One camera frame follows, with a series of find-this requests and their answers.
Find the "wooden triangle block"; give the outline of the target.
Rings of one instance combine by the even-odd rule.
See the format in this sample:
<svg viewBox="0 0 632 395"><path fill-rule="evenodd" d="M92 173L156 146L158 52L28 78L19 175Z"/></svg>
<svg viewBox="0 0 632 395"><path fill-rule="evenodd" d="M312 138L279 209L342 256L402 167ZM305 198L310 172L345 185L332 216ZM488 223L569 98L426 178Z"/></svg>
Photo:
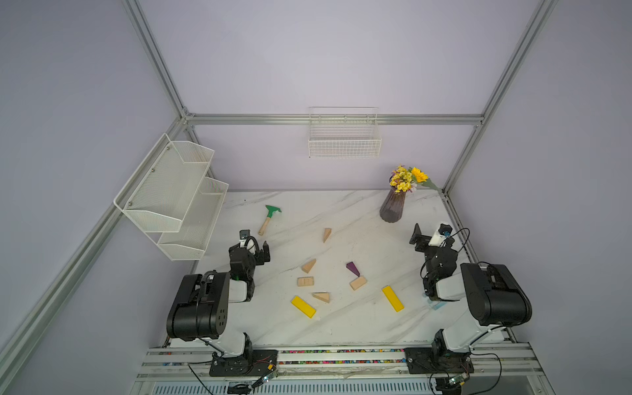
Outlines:
<svg viewBox="0 0 632 395"><path fill-rule="evenodd" d="M301 270L304 273L310 273L313 267L316 265L316 263L317 263L316 259L311 259L308 263L305 263L304 265L301 266Z"/></svg>
<svg viewBox="0 0 632 395"><path fill-rule="evenodd" d="M331 235L332 235L332 229L331 228L325 228L324 229L323 242L326 243Z"/></svg>
<svg viewBox="0 0 632 395"><path fill-rule="evenodd" d="M314 292L312 293L312 296L319 300L322 301L324 303L329 304L331 302L331 296L328 292Z"/></svg>

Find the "wooden rectangular block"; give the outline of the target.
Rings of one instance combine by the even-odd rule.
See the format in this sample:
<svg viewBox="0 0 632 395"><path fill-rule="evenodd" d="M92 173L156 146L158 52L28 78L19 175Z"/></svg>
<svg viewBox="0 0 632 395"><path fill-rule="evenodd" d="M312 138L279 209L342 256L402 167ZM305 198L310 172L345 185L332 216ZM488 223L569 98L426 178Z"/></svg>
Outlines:
<svg viewBox="0 0 632 395"><path fill-rule="evenodd" d="M367 284L367 279L364 276L359 276L355 280L350 282L350 287L353 291L359 290L362 286Z"/></svg>
<svg viewBox="0 0 632 395"><path fill-rule="evenodd" d="M308 287L314 286L315 280L312 276L303 276L297 279L297 286L299 287Z"/></svg>

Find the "purple triangle block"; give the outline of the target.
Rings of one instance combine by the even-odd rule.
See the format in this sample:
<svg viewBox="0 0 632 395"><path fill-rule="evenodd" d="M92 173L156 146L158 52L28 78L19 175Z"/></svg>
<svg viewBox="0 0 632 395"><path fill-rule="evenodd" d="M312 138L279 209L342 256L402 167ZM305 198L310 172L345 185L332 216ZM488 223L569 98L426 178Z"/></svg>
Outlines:
<svg viewBox="0 0 632 395"><path fill-rule="evenodd" d="M346 264L346 268L352 272L356 277L360 277L360 271L356 267L355 263L349 262Z"/></svg>

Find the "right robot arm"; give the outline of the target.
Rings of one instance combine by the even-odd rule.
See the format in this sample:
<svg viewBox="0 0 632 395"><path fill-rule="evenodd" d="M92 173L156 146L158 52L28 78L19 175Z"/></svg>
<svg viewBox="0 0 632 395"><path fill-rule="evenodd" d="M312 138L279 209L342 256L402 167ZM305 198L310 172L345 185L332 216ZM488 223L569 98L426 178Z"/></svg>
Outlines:
<svg viewBox="0 0 632 395"><path fill-rule="evenodd" d="M431 343L435 358L465 356L497 329L526 324L533 307L505 265L458 263L453 228L440 224L433 235L414 225L409 244L424 254L420 276L432 302L467 301L467 312L451 326L439 330Z"/></svg>

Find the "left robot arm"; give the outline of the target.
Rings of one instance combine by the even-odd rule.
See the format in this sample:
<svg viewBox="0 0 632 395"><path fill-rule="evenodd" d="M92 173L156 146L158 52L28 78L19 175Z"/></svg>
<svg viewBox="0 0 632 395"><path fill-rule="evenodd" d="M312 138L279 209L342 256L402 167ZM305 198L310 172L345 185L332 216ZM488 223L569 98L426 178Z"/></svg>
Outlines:
<svg viewBox="0 0 632 395"><path fill-rule="evenodd" d="M253 236L229 248L230 270L183 277L166 319L169 338L200 341L221 357L245 356L252 348L245 332L228 328L229 307L252 301L254 273L271 261L269 244Z"/></svg>

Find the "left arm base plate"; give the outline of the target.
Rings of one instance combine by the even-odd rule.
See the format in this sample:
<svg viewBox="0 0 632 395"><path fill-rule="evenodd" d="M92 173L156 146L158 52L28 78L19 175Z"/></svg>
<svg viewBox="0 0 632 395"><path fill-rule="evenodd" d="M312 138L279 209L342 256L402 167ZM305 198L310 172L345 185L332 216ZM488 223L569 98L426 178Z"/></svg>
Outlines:
<svg viewBox="0 0 632 395"><path fill-rule="evenodd" d="M279 351L273 349L245 350L236 357L218 357L209 369L209 375L218 377L260 377L277 366Z"/></svg>

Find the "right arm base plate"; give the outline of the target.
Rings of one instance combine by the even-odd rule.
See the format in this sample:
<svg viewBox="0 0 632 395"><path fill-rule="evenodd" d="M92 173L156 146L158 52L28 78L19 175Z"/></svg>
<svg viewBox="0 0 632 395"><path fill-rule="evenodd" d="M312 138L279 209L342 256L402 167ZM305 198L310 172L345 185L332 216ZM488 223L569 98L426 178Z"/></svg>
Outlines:
<svg viewBox="0 0 632 395"><path fill-rule="evenodd" d="M474 368L467 353L434 351L431 347L404 349L405 362L411 375L472 373Z"/></svg>

